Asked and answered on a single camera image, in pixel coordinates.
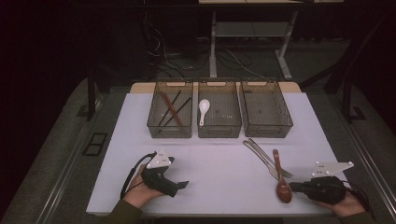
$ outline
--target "white table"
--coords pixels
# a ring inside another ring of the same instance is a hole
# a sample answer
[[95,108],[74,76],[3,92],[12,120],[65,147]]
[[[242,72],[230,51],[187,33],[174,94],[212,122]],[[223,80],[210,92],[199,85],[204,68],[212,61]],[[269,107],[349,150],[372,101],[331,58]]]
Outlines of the white table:
[[[294,126],[284,139],[254,138],[270,155],[279,150],[284,169],[294,173],[290,181],[311,178],[316,161],[336,161],[318,119],[304,93],[296,85],[281,85]],[[302,193],[293,194],[291,203],[276,197],[276,180],[265,165],[242,141],[200,139],[196,126],[197,95],[194,94],[192,138],[152,139],[146,126],[153,84],[142,84],[127,94],[115,131],[96,180],[87,212],[105,215],[120,197],[131,168],[144,155],[163,148],[175,157],[165,176],[174,182],[189,180],[175,198],[164,196],[147,204],[148,217],[297,217],[329,215]],[[337,175],[346,180],[343,173]]]

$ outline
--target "ceramic spoon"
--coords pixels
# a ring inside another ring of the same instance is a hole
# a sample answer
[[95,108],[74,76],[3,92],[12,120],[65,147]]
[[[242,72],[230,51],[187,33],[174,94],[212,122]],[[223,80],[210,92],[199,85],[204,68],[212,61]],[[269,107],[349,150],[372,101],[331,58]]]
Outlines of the ceramic spoon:
[[282,168],[280,167],[279,152],[277,151],[277,149],[273,150],[273,154],[278,175],[276,194],[280,201],[282,201],[283,203],[289,203],[291,201],[291,189],[288,182],[286,182],[286,180],[283,178]]
[[201,111],[201,120],[199,121],[199,126],[204,126],[204,118],[207,110],[209,110],[210,103],[208,100],[204,99],[199,103],[199,110]]

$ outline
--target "white spoon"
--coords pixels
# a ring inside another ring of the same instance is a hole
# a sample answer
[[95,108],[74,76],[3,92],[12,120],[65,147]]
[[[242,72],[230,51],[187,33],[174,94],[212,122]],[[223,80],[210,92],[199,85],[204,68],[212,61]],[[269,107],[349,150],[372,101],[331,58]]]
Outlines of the white spoon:
[[204,118],[207,110],[209,110],[210,103],[208,100],[204,99],[199,103],[199,110],[201,111],[201,120],[199,121],[199,126],[204,126]]

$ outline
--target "hand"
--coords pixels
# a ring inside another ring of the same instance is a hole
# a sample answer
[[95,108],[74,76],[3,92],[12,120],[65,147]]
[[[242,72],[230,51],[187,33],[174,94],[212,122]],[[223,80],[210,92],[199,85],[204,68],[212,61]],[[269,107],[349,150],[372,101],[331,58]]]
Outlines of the hand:
[[361,205],[361,202],[359,202],[359,200],[349,192],[346,192],[346,197],[343,201],[335,205],[317,202],[317,201],[313,201],[313,202],[314,204],[319,205],[321,207],[329,208],[338,217],[348,217],[358,213],[365,212],[365,209]]
[[137,175],[134,177],[134,179],[131,181],[131,184],[129,186],[129,191],[125,194],[125,196],[122,198],[124,201],[127,203],[130,203],[131,205],[141,208],[143,205],[148,203],[154,198],[163,196],[163,193],[159,192],[156,189],[151,189],[149,188],[142,179],[142,171],[145,168],[146,165],[140,165],[139,171],[137,172]]

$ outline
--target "wooden stick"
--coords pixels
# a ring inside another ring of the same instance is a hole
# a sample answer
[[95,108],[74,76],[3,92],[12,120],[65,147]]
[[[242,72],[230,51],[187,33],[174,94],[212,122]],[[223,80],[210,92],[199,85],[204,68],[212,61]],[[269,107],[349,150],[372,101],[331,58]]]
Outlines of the wooden stick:
[[168,105],[169,109],[171,110],[173,116],[175,117],[176,122],[177,122],[177,125],[180,126],[180,127],[182,127],[183,124],[181,123],[180,118],[179,118],[178,115],[177,115],[177,112],[176,112],[175,109],[173,108],[173,106],[172,106],[172,104],[171,104],[171,101],[170,101],[169,98],[168,98],[168,95],[166,95],[166,93],[162,91],[162,92],[161,92],[161,96],[163,97],[163,99],[165,100],[165,102],[166,102],[166,104]]
[[[191,97],[189,97],[189,99],[186,100],[186,102],[183,103],[183,105],[176,111],[176,113],[180,112],[180,110],[191,100]],[[170,118],[168,121],[165,122],[165,124],[163,126],[166,126],[171,120],[172,118]]]
[[[178,91],[178,93],[177,93],[175,99],[172,101],[172,105],[175,104],[175,101],[176,101],[177,97],[180,95],[180,93],[181,93],[181,91]],[[166,115],[168,115],[168,113],[169,113],[169,108],[166,110],[166,112],[165,112],[165,114],[163,115],[163,118],[160,120],[160,123],[158,124],[158,126],[161,126],[161,124],[163,123],[163,120],[166,118]]]

